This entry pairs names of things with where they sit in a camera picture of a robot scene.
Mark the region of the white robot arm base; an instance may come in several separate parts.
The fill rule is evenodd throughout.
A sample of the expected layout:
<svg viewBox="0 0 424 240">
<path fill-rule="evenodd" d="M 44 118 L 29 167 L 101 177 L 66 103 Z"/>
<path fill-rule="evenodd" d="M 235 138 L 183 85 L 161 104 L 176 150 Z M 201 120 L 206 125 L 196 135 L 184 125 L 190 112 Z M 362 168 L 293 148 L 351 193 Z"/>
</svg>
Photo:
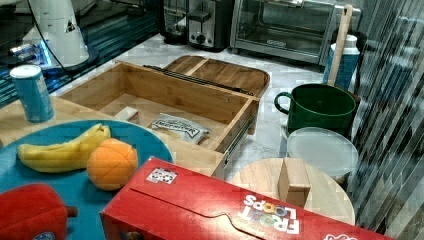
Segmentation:
<svg viewBox="0 0 424 240">
<path fill-rule="evenodd" d="M 98 51 L 86 44 L 72 0 L 26 0 L 33 28 L 23 43 L 9 50 L 15 66 L 36 65 L 44 71 L 78 72 L 92 65 Z"/>
</svg>

